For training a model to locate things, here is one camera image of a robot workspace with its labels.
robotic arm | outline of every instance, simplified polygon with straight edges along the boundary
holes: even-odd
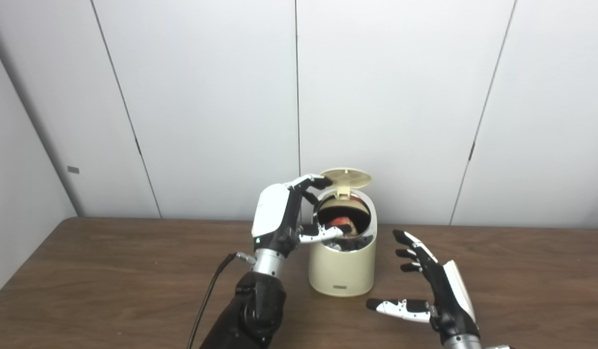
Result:
[[[341,237],[350,225],[298,225],[301,201],[318,202],[308,192],[332,185],[327,177],[307,174],[261,193],[252,226],[254,254],[238,253],[252,265],[237,283],[235,297],[204,339],[201,349],[266,349],[283,318],[286,292],[279,277],[286,258],[300,243]]]
[[[398,243],[408,248],[396,250],[396,255],[412,259],[400,266],[403,272],[418,271],[430,283],[434,305],[426,300],[375,300],[366,302],[368,309],[403,320],[430,323],[439,332],[441,344],[447,349],[482,349],[472,301],[454,261],[441,265],[430,250],[412,234],[394,230]],[[487,349],[514,349],[507,345]]]

wooden table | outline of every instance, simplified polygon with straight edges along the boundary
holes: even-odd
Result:
[[[0,349],[179,349],[212,272],[251,252],[249,222],[64,221],[0,291]],[[290,255],[285,319],[271,349],[438,349],[429,325],[371,312],[373,298],[432,298],[420,274],[399,271],[392,228],[458,263],[483,344],[598,348],[598,230],[382,225],[374,289],[331,298],[308,283],[308,248]],[[220,276],[197,347],[248,269]]]

open lid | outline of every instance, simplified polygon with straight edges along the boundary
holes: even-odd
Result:
[[[331,168],[321,173],[322,176],[331,179],[332,187],[337,189],[339,200],[350,199],[350,190],[363,188],[370,184],[372,178],[366,172],[355,168]]]

small trash can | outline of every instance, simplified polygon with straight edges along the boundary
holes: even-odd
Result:
[[[365,294],[374,285],[377,214],[370,197],[358,189],[370,184],[372,179],[367,173],[352,168],[334,168],[321,174],[334,184],[318,197],[312,223],[348,223],[354,229],[341,238],[311,244],[310,284],[328,296]]]

white wall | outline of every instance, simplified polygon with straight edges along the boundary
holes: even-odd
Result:
[[[293,0],[95,0],[163,217],[252,219],[299,175]]]
[[[60,221],[74,215],[0,62],[0,288]]]
[[[470,162],[513,0],[94,4],[126,106],[90,1],[0,1],[86,216],[159,217],[127,107],[164,217],[250,219],[267,185],[352,166],[382,222],[598,227],[598,0],[518,2]]]
[[[598,228],[598,1],[519,1],[452,224]]]
[[[513,2],[297,2],[301,171],[351,166],[381,222],[447,224]]]
[[[80,212],[159,217],[90,2],[0,0],[0,53]]]

